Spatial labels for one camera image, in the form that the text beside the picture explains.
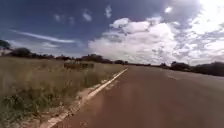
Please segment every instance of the green grass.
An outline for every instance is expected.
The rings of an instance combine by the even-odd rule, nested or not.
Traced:
[[[121,65],[95,64],[93,69],[74,70],[63,64],[56,60],[0,58],[0,124],[69,105],[78,91],[124,69]]]

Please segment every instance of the tree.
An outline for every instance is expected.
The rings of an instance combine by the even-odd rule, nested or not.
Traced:
[[[5,48],[5,49],[10,49],[10,47],[11,47],[11,45],[4,40],[0,40],[0,46]]]
[[[10,55],[12,56],[16,56],[16,57],[30,57],[31,55],[31,52],[29,49],[27,48],[17,48],[17,49],[14,49]]]
[[[171,64],[170,69],[172,70],[178,70],[178,71],[188,71],[190,69],[190,66],[185,63],[178,63],[178,62],[173,62]]]
[[[115,64],[125,64],[123,60],[115,60],[114,63]]]

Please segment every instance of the shrub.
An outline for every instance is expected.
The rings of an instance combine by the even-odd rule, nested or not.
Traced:
[[[224,63],[214,62],[211,64],[202,64],[192,67],[195,73],[202,73],[215,76],[224,76]]]
[[[10,55],[15,56],[15,57],[30,57],[31,52],[27,48],[17,48],[14,49]]]
[[[190,69],[190,66],[185,63],[178,63],[173,62],[170,67],[171,70],[178,70],[178,71],[188,71]]]

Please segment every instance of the treeline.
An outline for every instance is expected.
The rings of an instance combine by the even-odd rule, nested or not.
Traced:
[[[80,58],[73,58],[68,56],[53,56],[49,54],[36,54],[32,53],[27,48],[16,48],[11,49],[10,44],[6,41],[0,40],[0,48],[4,50],[10,50],[9,53],[3,54],[4,56],[13,56],[13,57],[25,57],[31,59],[56,59],[56,60],[76,60],[76,61],[92,61],[98,63],[105,63],[105,64],[122,64],[122,65],[134,65],[134,66],[146,66],[146,67],[159,67],[163,69],[171,69],[176,71],[184,71],[184,72],[194,72],[194,73],[201,73],[207,75],[214,75],[214,76],[224,76],[224,63],[222,62],[213,62],[210,64],[201,64],[196,66],[190,66],[185,63],[180,62],[173,62],[170,66],[167,66],[165,63],[161,63],[160,65],[151,65],[151,64],[139,64],[139,63],[130,63],[128,61],[123,60],[109,60],[105,59],[100,55],[90,54],[87,56],[82,56]]]
[[[200,64],[196,66],[190,66],[185,63],[173,62],[171,66],[168,68],[176,71],[194,72],[214,76],[224,76],[224,63],[222,62]]]

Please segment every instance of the white cloud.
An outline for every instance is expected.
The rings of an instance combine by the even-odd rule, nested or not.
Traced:
[[[29,37],[47,40],[47,41],[52,41],[52,42],[57,42],[57,43],[75,43],[76,42],[76,40],[59,39],[59,38],[55,38],[55,37],[38,35],[38,34],[34,34],[34,33],[29,33],[29,32],[21,32],[21,31],[17,31],[17,30],[9,30],[9,31],[20,34],[20,35],[29,36]]]
[[[60,45],[55,45],[50,42],[35,42],[27,39],[7,40],[13,47],[25,47],[31,50],[33,53],[38,54],[52,54],[59,56],[61,54],[71,57],[80,57],[81,54],[68,52]]]
[[[58,14],[54,14],[54,19],[55,19],[55,21],[57,21],[57,22],[61,22],[61,16],[60,15],[58,15]]]
[[[122,19],[118,19],[116,21],[114,21],[113,24],[111,24],[110,26],[113,28],[120,28],[120,27],[124,27],[128,24],[130,20],[128,18],[122,18]]]
[[[58,45],[52,44],[50,42],[43,42],[43,47],[47,49],[57,48]]]
[[[92,21],[92,16],[86,10],[83,12],[82,17],[87,22],[91,22]]]
[[[111,9],[110,6],[107,6],[105,8],[105,15],[106,15],[107,18],[110,18],[112,16],[112,9]]]
[[[150,23],[148,21],[130,22],[122,29],[125,33],[135,33],[148,30]]]
[[[177,42],[169,24],[158,23],[150,26],[147,20],[133,22],[123,18],[110,26],[112,30],[89,43],[89,49],[93,53],[113,60],[123,59],[138,63],[171,63],[177,59],[174,56]]]

